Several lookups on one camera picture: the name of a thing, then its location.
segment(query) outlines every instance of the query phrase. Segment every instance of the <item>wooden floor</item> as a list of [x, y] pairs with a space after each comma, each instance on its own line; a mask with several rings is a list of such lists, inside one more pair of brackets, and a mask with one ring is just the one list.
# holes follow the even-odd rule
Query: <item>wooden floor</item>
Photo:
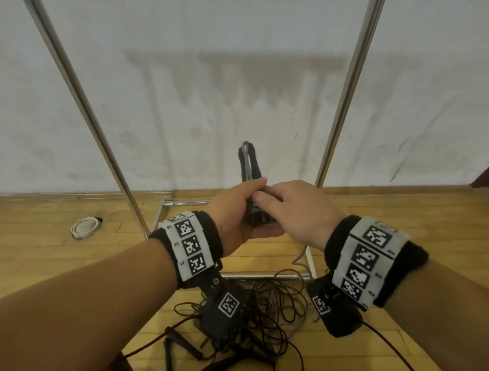
[[[348, 213], [377, 217], [409, 233], [431, 257], [474, 281], [489, 286], [489, 193], [460, 192], [412, 195], [331, 196]], [[155, 217], [158, 200], [140, 200], [149, 224]], [[173, 208], [167, 217], [183, 208]], [[72, 224], [86, 216], [100, 216], [103, 227], [94, 236], [75, 241]], [[143, 240], [129, 208], [123, 200], [2, 201], [0, 199], [0, 296], [53, 275], [90, 264]], [[227, 272], [271, 272], [292, 268], [291, 261], [301, 245], [288, 236], [250, 241], [224, 259]], [[313, 251], [318, 272], [324, 259]], [[182, 301], [198, 300], [197, 290], [180, 290], [143, 327], [124, 352], [153, 339], [179, 320], [172, 309]], [[438, 370], [401, 328], [381, 309], [373, 308], [366, 320], [406, 356], [417, 371]], [[185, 336], [199, 344], [203, 337], [190, 324], [181, 328]], [[292, 340], [301, 350], [307, 370], [405, 370], [390, 348], [368, 329], [335, 339], [321, 323], [310, 318]], [[206, 363], [190, 359], [174, 347], [177, 370], [200, 370]], [[134, 356], [135, 370], [164, 370], [160, 343]], [[270, 367], [242, 362], [233, 370], [269, 370]], [[299, 359], [290, 350], [277, 370], [299, 370]]]

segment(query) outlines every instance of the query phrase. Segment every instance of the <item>chrome pole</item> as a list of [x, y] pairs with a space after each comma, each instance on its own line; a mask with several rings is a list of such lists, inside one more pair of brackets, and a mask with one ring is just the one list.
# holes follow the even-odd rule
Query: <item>chrome pole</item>
[[78, 106], [78, 109], [80, 110], [80, 113], [85, 119], [85, 122], [87, 123], [93, 135], [93, 138], [95, 139], [95, 142], [100, 149], [100, 152], [102, 152], [102, 155], [104, 156], [104, 159], [107, 162], [107, 165], [109, 166], [109, 169], [111, 170], [115, 181], [119, 185], [122, 194], [126, 198], [131, 212], [136, 218], [136, 221], [142, 232], [144, 233], [146, 238], [148, 238], [150, 231], [148, 229], [148, 226], [146, 225], [144, 217], [141, 214], [139, 207], [137, 206], [137, 202], [134, 199], [134, 196], [131, 193], [129, 186], [127, 185], [126, 179], [124, 178], [124, 175], [122, 174], [122, 171], [117, 164], [117, 161], [115, 160], [114, 153], [112, 152], [109, 143], [107, 142], [107, 138], [105, 138], [104, 132], [100, 127], [97, 117], [95, 117], [95, 113], [90, 106], [87, 96], [82, 89], [80, 81], [78, 80], [78, 77], [73, 70], [73, 66], [69, 61], [67, 54], [63, 46], [61, 45], [58, 35], [54, 30], [53, 24], [51, 23], [51, 20], [47, 15], [46, 9], [44, 8], [42, 1], [24, 0], [24, 2], [27, 6], [27, 9], [29, 10], [32, 19], [34, 20], [34, 23], [37, 26], [37, 29], [39, 30], [39, 33], [46, 43], [46, 46], [49, 49], [49, 52], [54, 59], [54, 62], [56, 62], [56, 65], [58, 66], [58, 69], [60, 70], [60, 73], [63, 76], [65, 83], [68, 86], [69, 91], [73, 96], [76, 105]]
[[385, 0], [370, 0], [367, 5], [367, 11], [363, 18], [362, 28], [356, 42], [355, 50], [353, 52], [352, 61], [350, 62], [350, 68], [348, 68], [348, 74], [346, 75], [345, 85], [339, 99], [336, 114], [334, 115], [333, 126], [331, 127], [330, 136], [326, 143], [321, 166], [316, 177], [316, 187], [322, 188], [326, 173], [333, 159], [334, 149], [338, 143], [338, 138], [345, 122], [346, 114], [350, 107], [350, 103], [355, 92], [356, 84], [360, 73], [367, 57], [370, 42], [374, 36], [377, 22], [382, 12]]

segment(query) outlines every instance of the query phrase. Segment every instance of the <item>white wall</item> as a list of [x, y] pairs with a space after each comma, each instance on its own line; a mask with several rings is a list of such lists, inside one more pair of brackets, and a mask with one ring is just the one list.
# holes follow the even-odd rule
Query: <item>white wall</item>
[[[45, 0], [132, 189], [313, 182], [367, 1]], [[327, 186], [489, 166], [489, 3], [387, 0]], [[0, 4], [0, 192], [117, 190], [22, 2]]]

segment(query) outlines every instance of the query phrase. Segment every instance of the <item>metal stand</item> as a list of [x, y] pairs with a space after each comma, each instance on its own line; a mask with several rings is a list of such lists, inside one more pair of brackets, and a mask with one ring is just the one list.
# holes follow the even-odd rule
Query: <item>metal stand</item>
[[[345, 122], [346, 114], [350, 103], [352, 101], [353, 93], [355, 92], [356, 84], [367, 56], [368, 49], [370, 47], [370, 42], [372, 41], [375, 29], [377, 27], [378, 19], [382, 8], [384, 6], [385, 0], [369, 0], [367, 11], [363, 19], [362, 28], [360, 30], [360, 35], [356, 42], [355, 50], [353, 53], [352, 61], [348, 69], [348, 74], [346, 76], [345, 85], [343, 86], [343, 91], [338, 103], [338, 108], [336, 109], [336, 114], [334, 116], [333, 125], [331, 127], [330, 135], [328, 137], [328, 142], [326, 144], [326, 149], [324, 151], [323, 159], [321, 161], [321, 166], [317, 174], [315, 185], [318, 188], [322, 188], [324, 180], [326, 178], [326, 173], [328, 172], [331, 160], [333, 158], [334, 149], [338, 143], [338, 138], [343, 128], [343, 123]], [[136, 219], [139, 227], [146, 236], [149, 236], [150, 232], [153, 231], [158, 225], [159, 219], [162, 214], [164, 214], [169, 208], [176, 206], [197, 206], [206, 205], [210, 200], [199, 200], [199, 201], [173, 201], [168, 199], [161, 200], [158, 210], [156, 211], [156, 216], [152, 224], [151, 231], [148, 229], [146, 222], [137, 206], [136, 200], [134, 199], [131, 190], [122, 174], [122, 171], [115, 160], [114, 153], [112, 152], [109, 143], [100, 127], [95, 114], [90, 106], [90, 103], [85, 95], [80, 81], [78, 80], [75, 71], [66, 55], [65, 50], [54, 30], [54, 27], [46, 13], [46, 9], [43, 6], [41, 0], [24, 0], [29, 13], [36, 24], [39, 33], [41, 34], [44, 42], [46, 43], [51, 56], [53, 57], [61, 75], [63, 76], [66, 85], [75, 100], [80, 113], [82, 114], [85, 122], [87, 123], [95, 142], [97, 143], [100, 152], [104, 156], [107, 165], [109, 166], [115, 181], [119, 185], [121, 192], [123, 193], [126, 201], [131, 209], [131, 212]], [[299, 263], [298, 261], [306, 255], [308, 266]], [[304, 279], [314, 279], [317, 278], [316, 270], [314, 268], [314, 262], [312, 260], [312, 255], [308, 246], [304, 246], [304, 250], [301, 255], [294, 260], [293, 264], [304, 266], [308, 272], [306, 274], [301, 274]], [[244, 279], [244, 278], [270, 278], [273, 275], [254, 275], [254, 274], [223, 274], [223, 277], [234, 278], [234, 279]], [[297, 279], [294, 275], [281, 275], [281, 279]]]

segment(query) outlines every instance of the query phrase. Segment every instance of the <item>wristband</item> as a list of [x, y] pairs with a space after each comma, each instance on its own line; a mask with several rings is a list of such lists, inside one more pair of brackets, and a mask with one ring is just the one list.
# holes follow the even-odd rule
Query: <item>wristband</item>
[[325, 248], [333, 284], [362, 310], [383, 307], [407, 274], [427, 260], [428, 253], [405, 233], [356, 215], [338, 224]]
[[219, 232], [204, 211], [185, 211], [158, 224], [149, 238], [160, 240], [178, 276], [178, 288], [196, 287], [192, 278], [218, 263], [223, 255]]

